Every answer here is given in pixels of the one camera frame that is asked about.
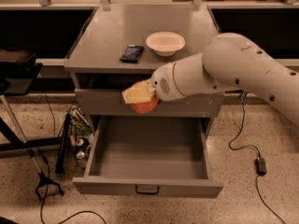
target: white bowl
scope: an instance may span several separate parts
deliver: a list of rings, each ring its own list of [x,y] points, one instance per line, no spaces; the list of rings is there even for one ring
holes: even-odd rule
[[[147,38],[146,43],[160,56],[172,56],[186,44],[184,37],[170,32],[152,34]]]

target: floor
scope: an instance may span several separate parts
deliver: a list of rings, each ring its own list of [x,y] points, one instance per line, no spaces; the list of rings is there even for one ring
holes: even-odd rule
[[[56,134],[66,111],[76,99],[48,95],[55,117]],[[28,139],[53,136],[53,119],[44,95],[9,99],[12,109]],[[266,203],[286,223],[299,219],[299,132],[271,106],[252,96],[246,106],[243,133],[234,146],[256,145],[265,157],[268,173],[259,178],[260,192]],[[1,118],[12,127],[0,104]],[[263,205],[255,188],[256,152],[245,148],[232,151],[228,142],[240,127],[242,110],[236,96],[225,98],[219,116],[215,119],[207,139],[207,151],[213,179],[224,184],[216,199],[161,198],[128,196],[81,195],[72,183],[83,170],[74,161],[72,153],[64,160],[64,173],[54,173],[58,147],[41,148],[50,162],[50,177],[59,182],[65,192],[58,194],[55,187],[49,193],[43,209],[45,223],[58,223],[82,210],[92,210],[106,223],[280,223]],[[39,158],[44,172],[46,166]],[[41,202],[35,195],[38,183],[36,169],[25,151],[0,154],[0,217],[18,223],[41,223]],[[103,223],[100,217],[82,214],[66,223]]]

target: closed drawer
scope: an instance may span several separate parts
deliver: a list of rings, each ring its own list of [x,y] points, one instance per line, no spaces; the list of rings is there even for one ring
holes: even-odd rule
[[[206,139],[198,118],[101,117],[82,194],[215,198]]]
[[[125,104],[119,90],[76,89],[75,93],[87,115],[139,116]],[[223,99],[221,93],[160,102],[152,112],[143,116],[215,118],[220,112]]]

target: white robotic arm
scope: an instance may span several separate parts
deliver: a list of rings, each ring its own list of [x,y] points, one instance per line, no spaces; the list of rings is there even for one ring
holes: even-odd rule
[[[126,90],[127,104],[153,96],[173,101],[199,93],[252,92],[299,125],[299,75],[237,34],[220,34],[203,53],[158,68],[151,79]]]

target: power adapter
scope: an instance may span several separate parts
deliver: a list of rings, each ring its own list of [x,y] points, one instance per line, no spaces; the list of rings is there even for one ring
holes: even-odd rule
[[[265,166],[265,159],[262,157],[258,157],[256,158],[255,163],[256,163],[258,175],[265,175],[267,173],[267,169]]]

